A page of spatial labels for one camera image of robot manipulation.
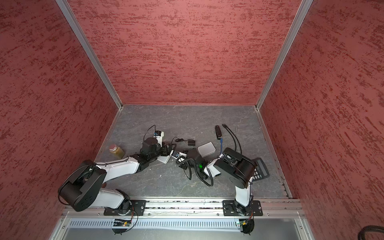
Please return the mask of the white switch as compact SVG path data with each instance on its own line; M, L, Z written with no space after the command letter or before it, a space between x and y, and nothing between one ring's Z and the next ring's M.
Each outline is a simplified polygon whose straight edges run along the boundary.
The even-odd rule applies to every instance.
M171 150L169 153L163 152L160 156L157 157L157 160L160 161L161 163L166 164L170 160L173 152L174 152L173 150Z

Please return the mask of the black power adapter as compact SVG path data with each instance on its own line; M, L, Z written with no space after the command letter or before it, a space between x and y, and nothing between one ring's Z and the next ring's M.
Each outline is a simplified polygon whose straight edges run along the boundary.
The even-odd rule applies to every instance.
M195 147L196 146L196 141L193 140L193 139L183 139L183 138L174 137L171 140L171 144L173 144L173 143L181 143L181 142L187 142L188 146L190 146L190 147Z

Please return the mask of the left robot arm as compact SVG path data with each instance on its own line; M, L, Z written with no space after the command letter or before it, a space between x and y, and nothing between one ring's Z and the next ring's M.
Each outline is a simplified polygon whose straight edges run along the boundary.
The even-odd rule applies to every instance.
M119 189L107 190L103 188L103 184L125 175L139 173L153 161L167 162L175 148L175 144L166 144L162 137L157 136L144 140L138 154L124 159L109 163L83 161L59 187L59 202L71 206L76 212L87 208L105 208L120 216L132 214L134 207L130 196Z

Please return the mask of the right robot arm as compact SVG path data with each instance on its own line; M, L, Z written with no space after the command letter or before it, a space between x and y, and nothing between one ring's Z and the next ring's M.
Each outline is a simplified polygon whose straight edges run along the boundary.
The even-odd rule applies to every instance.
M255 161L231 148L225 148L216 159L207 162L199 151L193 148L186 154L180 153L176 158L176 165L189 170L188 179L192 178L192 171L195 171L198 179L208 187L214 185L214 177L226 177L236 190L234 211L239 216L252 215L251 181L256 170Z

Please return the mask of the white switch near right arm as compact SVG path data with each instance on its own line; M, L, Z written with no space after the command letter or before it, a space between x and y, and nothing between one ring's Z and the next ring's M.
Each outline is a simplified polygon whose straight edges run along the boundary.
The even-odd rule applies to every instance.
M200 153L202 158L205 158L205 157L215 153L216 152L216 148L215 148L215 146L213 145L212 142L209 142L209 143L206 143L204 145L199 146L198 147L198 152Z

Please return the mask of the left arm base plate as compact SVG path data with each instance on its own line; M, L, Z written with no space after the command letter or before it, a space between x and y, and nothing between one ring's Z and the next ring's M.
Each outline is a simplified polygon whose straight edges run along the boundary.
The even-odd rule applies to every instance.
M146 203L146 200L124 200L117 209L105 208L104 216L142 216L146 208Z

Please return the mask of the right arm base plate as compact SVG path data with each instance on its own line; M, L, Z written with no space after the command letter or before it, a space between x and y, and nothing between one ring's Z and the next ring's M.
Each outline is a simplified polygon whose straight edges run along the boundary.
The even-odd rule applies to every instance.
M250 203L244 207L237 203L235 200L224 200L223 212L224 216L243 216L243 217L261 217L263 216L263 210L260 201L250 201Z

